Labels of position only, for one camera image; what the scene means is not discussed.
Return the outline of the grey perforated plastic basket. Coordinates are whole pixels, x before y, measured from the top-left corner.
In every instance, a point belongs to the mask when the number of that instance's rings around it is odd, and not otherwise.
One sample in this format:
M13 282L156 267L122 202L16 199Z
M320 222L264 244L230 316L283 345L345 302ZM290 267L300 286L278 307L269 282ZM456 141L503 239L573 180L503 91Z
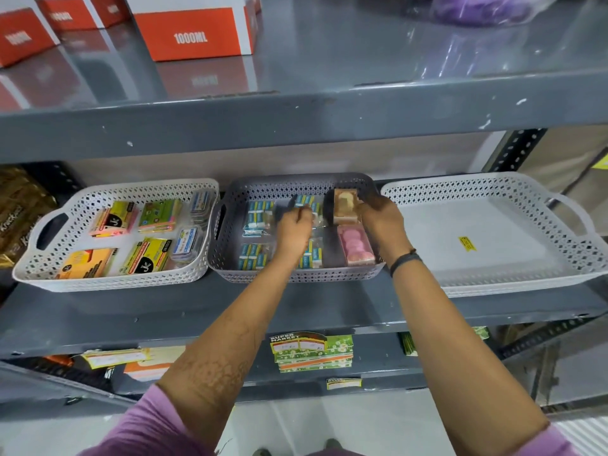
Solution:
M274 244L272 234L262 237L244 237L243 227L247 220L247 207L252 201L273 200L278 208L278 218L290 207L299 194L315 196L323 203L326 227L319 231L323 240L322 267L319 269L294 270L291 283L354 282L376 277L384 267L384 262L376 256L374 264L348 266L339 244L337 227L333 224L334 189L355 189L362 197L377 193L377 188L366 174L292 174L258 177L242 177L227 188L224 198L213 208L207 260L209 268L230 283L250 283L257 274L256 269L241 270L239 257L247 243Z

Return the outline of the yellow paper label tag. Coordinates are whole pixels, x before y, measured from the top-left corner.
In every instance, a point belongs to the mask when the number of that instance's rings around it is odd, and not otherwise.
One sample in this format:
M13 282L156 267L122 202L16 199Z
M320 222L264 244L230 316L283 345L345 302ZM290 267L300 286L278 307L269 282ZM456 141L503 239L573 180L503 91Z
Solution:
M151 359L151 354L148 348L135 348L113 351L89 350L80 354L80 357L92 370L96 370L147 361Z

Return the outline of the green sticky note pack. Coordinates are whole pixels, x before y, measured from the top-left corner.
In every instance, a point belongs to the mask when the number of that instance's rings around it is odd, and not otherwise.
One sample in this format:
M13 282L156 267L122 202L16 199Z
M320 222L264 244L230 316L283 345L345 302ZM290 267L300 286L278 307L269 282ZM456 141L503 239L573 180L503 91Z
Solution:
M179 198L151 201L144 205L137 230L139 233L173 231L177 225L183 201Z

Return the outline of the pink eraser pack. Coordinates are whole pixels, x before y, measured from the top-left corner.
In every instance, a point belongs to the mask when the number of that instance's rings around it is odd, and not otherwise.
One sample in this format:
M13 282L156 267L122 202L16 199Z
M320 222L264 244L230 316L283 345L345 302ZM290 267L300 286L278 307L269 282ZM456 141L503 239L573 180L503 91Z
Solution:
M337 232L348 267L371 266L376 263L376 256L362 224L339 225Z

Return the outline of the clear plastic stationery pack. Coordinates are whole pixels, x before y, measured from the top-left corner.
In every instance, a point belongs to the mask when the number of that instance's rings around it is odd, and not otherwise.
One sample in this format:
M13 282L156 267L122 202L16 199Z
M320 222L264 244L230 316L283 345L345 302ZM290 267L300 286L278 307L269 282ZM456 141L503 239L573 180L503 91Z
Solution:
M203 242L204 234L200 226L191 225L181 229L170 256L171 260L176 265L187 265L199 255Z
M205 224L209 221L214 200L213 190L201 189L194 192L188 207L194 224Z

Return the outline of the person's right hand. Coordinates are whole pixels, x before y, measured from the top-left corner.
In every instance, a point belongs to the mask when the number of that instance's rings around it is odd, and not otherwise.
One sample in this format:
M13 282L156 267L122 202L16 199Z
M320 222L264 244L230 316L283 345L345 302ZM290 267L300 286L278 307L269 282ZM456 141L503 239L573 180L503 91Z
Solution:
M361 220L388 267L397 257L414 249L406 234L404 218L392 200L389 199L382 214Z

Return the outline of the purple shirt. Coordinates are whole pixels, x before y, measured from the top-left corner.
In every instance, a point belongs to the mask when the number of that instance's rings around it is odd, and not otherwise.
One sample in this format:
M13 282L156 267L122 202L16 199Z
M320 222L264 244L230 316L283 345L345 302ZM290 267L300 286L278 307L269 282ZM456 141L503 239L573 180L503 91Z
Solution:
M166 394L152 386L102 441L77 456L218 456L196 441ZM580 456L550 425L508 456Z

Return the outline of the wide white perforated basket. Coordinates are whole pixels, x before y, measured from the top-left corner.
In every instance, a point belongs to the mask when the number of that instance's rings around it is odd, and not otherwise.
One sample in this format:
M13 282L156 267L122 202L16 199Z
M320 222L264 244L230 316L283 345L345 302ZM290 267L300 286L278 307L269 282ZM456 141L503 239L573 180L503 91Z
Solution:
M608 244L575 201L517 172L385 184L448 298L562 288L608 276ZM466 252L459 237L476 252Z

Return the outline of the person's dark shoes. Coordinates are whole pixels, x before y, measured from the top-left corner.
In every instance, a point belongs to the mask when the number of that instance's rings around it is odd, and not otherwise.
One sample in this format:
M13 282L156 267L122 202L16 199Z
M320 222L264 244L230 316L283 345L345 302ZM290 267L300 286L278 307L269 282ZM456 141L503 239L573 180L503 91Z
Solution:
M323 450L310 453L306 456L335 456L335 454L340 456L343 450L344 448L337 439L330 438L326 440ZM254 451L252 456L272 456L272 454L268 449L261 447Z

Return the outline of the person's left forearm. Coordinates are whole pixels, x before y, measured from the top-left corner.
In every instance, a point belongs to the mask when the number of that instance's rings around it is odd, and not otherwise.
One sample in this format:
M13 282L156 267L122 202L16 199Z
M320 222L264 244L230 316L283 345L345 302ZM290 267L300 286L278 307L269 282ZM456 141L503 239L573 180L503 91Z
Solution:
M298 258L281 254L158 382L187 430L215 449Z

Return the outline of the brown eraser pack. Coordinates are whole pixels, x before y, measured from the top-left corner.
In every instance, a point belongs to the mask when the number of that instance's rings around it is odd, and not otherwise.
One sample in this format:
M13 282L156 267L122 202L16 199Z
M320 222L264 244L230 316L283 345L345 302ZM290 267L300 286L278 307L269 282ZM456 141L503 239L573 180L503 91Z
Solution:
M358 204L357 189L335 188L333 193L333 224L336 226L361 224L361 215L356 210Z

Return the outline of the large orange white box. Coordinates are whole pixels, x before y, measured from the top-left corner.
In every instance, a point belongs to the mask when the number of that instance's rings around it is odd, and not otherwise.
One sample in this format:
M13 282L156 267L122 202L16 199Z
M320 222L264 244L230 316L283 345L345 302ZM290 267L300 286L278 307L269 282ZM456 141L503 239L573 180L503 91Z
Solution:
M252 55L260 0L126 0L152 60Z

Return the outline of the orange white paper pack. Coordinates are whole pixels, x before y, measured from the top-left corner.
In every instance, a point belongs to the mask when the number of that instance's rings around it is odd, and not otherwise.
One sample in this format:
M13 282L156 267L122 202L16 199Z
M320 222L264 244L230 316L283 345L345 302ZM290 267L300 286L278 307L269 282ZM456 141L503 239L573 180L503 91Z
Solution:
M186 345L149 348L149 358L126 364L124 374L141 383L158 381L185 351Z

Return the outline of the grey metal shelf rack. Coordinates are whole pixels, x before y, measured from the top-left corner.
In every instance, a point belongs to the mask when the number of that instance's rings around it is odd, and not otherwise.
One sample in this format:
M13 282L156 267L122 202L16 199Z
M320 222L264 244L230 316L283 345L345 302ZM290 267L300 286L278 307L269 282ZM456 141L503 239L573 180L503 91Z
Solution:
M608 1L559 0L526 25L461 28L381 0L267 0L254 56L154 62L127 25L136 94L109 73L72 98L60 47L6 70L0 162L251 155L304 145L608 123Z

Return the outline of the blue white eraser pack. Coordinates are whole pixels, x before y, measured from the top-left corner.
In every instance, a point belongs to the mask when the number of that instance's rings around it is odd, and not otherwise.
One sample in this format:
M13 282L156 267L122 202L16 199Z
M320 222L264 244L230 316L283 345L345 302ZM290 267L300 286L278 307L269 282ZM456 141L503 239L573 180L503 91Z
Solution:
M268 243L245 243L240 248L237 270L255 271L266 267L272 246Z
M321 268L323 268L323 238L313 237L309 239L307 248L300 257L298 269Z
M274 225L276 203L273 200L250 200L247 203L243 237L258 238L270 235Z
M294 198L294 207L308 207L311 209L313 214L313 229L326 226L326 221L323 214L323 201L321 197L310 194L298 194Z

